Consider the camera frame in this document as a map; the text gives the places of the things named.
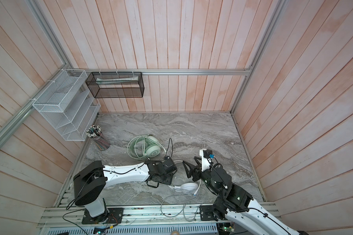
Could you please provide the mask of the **white headphones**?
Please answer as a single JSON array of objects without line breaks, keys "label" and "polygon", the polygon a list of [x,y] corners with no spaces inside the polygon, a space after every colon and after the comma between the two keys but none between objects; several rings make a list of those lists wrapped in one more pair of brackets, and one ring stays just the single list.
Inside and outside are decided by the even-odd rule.
[{"label": "white headphones", "polygon": [[185,183],[180,186],[168,186],[168,187],[178,193],[197,195],[201,187],[201,181],[199,182],[199,184]]}]

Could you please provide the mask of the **mint green headphones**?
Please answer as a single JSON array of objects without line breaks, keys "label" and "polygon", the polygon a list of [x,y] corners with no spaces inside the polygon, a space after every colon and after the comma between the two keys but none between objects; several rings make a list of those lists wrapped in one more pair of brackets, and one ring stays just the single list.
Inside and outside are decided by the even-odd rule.
[{"label": "mint green headphones", "polygon": [[158,156],[165,148],[152,135],[141,135],[133,138],[127,145],[127,154],[135,160],[145,160]]}]

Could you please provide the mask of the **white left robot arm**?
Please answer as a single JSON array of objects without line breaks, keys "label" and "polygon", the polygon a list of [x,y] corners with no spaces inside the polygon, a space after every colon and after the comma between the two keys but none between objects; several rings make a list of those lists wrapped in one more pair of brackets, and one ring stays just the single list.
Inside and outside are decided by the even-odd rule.
[{"label": "white left robot arm", "polygon": [[177,167],[170,157],[160,160],[146,159],[141,164],[110,166],[94,161],[73,178],[74,204],[84,206],[94,223],[103,223],[109,218],[109,210],[100,194],[103,189],[128,182],[155,182],[171,185]]}]

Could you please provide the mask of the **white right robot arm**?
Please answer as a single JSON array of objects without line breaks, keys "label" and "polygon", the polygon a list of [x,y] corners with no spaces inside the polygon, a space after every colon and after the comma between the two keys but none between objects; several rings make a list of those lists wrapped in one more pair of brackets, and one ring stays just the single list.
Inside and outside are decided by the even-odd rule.
[{"label": "white right robot arm", "polygon": [[208,158],[195,157],[196,165],[183,161],[188,178],[201,180],[216,195],[212,205],[216,220],[229,220],[253,235],[306,235],[294,230],[271,213],[246,190],[232,182],[232,177],[220,163],[213,164]]}]

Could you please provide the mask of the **clear cup of pencils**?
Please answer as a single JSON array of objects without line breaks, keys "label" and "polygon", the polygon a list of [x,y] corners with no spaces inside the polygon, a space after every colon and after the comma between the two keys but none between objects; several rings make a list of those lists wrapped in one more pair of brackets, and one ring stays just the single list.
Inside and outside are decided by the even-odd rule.
[{"label": "clear cup of pencils", "polygon": [[94,141],[100,151],[108,150],[110,147],[109,141],[102,133],[102,128],[99,125],[92,125],[86,130],[86,135]]}]

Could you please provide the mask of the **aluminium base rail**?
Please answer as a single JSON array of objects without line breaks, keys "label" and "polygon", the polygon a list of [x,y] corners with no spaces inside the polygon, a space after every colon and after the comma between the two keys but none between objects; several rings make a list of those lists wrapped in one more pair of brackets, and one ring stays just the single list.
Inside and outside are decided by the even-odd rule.
[{"label": "aluminium base rail", "polygon": [[[159,224],[186,224],[202,223],[199,204],[179,205],[144,205],[144,206],[119,206],[123,209],[121,226],[134,225],[159,225]],[[83,225],[84,209],[73,207],[68,211],[65,208],[47,208],[43,212],[37,228],[76,228],[90,227]]]}]

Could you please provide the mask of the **aluminium wall rail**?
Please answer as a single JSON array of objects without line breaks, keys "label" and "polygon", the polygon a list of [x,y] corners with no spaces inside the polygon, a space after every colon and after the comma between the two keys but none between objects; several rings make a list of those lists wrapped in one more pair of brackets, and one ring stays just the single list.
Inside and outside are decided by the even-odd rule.
[{"label": "aluminium wall rail", "polygon": [[91,72],[141,72],[143,75],[248,75],[251,69],[83,69]]},{"label": "aluminium wall rail", "polygon": [[31,115],[34,111],[33,104],[37,101],[38,97],[43,94],[45,90],[54,83],[56,78],[66,69],[71,66],[64,65],[60,67],[51,78],[49,78],[45,84],[33,95],[32,98],[28,99],[27,103],[22,106],[22,108],[9,119],[9,121],[1,127],[0,129],[0,149],[4,144],[10,139],[10,137],[18,130],[18,128],[24,123],[24,121]]}]

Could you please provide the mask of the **aluminium left wall rail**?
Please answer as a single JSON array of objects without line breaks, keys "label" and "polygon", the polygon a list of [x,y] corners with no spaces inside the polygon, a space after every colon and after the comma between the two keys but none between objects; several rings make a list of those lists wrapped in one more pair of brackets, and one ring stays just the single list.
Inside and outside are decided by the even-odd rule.
[{"label": "aluminium left wall rail", "polygon": [[31,115],[34,111],[33,104],[37,101],[38,97],[43,94],[45,90],[54,83],[56,78],[66,69],[71,66],[64,65],[60,67],[51,78],[49,78],[45,84],[33,95],[32,98],[28,99],[27,103],[22,106],[22,108],[9,119],[9,121],[1,127],[0,129],[0,149],[4,144],[10,139],[10,137],[18,130],[18,128],[24,123],[24,121]]}]

